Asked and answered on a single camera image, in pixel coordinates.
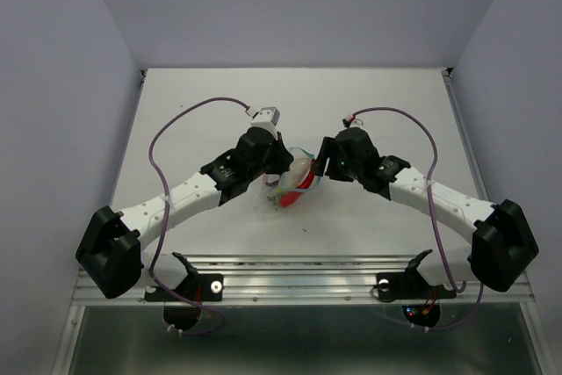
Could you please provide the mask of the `white radish toy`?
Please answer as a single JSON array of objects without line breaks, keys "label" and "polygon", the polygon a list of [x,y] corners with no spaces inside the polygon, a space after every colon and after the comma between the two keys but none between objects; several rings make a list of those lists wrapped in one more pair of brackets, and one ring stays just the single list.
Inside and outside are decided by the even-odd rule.
[{"label": "white radish toy", "polygon": [[279,183],[277,186],[267,186],[269,190],[268,200],[274,204],[276,208],[281,208],[278,205],[278,196],[280,192],[289,191],[291,188],[297,187],[301,184],[306,175],[311,171],[311,164],[313,159],[310,158],[296,158],[289,170],[280,176]]}]

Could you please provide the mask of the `clear zip top bag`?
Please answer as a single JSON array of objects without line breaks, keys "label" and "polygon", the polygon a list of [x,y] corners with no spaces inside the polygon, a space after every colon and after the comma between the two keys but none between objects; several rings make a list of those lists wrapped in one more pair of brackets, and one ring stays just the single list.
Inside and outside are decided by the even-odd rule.
[{"label": "clear zip top bag", "polygon": [[316,162],[315,154],[301,147],[291,147],[288,151],[293,158],[288,171],[282,175],[262,176],[263,194],[276,209],[295,205],[321,182],[312,169]]}]

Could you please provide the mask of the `red chili pepper toy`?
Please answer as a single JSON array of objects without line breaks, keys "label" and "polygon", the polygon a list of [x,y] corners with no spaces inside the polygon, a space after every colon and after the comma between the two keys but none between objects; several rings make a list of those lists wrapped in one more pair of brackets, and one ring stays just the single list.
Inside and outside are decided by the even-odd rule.
[{"label": "red chili pepper toy", "polygon": [[302,195],[313,188],[313,184],[316,180],[315,174],[310,171],[304,181],[295,188],[291,188],[289,191],[283,191],[279,193],[278,205],[281,208],[287,208],[292,206]]}]

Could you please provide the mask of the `purple onion toy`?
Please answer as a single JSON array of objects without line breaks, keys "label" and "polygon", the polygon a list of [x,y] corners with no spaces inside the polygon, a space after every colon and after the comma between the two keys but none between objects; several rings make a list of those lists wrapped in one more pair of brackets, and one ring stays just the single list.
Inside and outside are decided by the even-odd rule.
[{"label": "purple onion toy", "polygon": [[264,176],[264,184],[271,187],[277,186],[279,183],[280,176],[279,175],[265,175]]}]

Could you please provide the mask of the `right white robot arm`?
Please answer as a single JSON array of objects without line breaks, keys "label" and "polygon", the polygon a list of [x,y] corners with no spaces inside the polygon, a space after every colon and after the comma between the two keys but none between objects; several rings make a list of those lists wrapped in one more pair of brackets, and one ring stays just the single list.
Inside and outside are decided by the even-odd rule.
[{"label": "right white robot arm", "polygon": [[517,203],[508,199],[491,203],[431,181],[409,162],[380,155],[359,127],[324,138],[313,173],[357,182],[370,193],[427,215],[433,227],[445,225],[465,241],[449,256],[427,249],[408,264],[398,280],[414,296],[456,281],[476,281],[507,292],[538,255],[535,237]]}]

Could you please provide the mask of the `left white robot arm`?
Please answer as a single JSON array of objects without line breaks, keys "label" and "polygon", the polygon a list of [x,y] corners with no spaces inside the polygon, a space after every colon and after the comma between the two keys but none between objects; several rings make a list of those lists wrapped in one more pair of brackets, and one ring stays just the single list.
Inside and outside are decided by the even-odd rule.
[{"label": "left white robot arm", "polygon": [[234,148],[164,195],[118,212],[108,206],[95,211],[76,260],[107,299],[128,292],[144,275],[158,278],[175,299],[187,299],[196,279],[177,257],[155,263],[148,246],[189,218],[242,195],[262,175],[285,173],[292,161],[279,132],[251,127]]}]

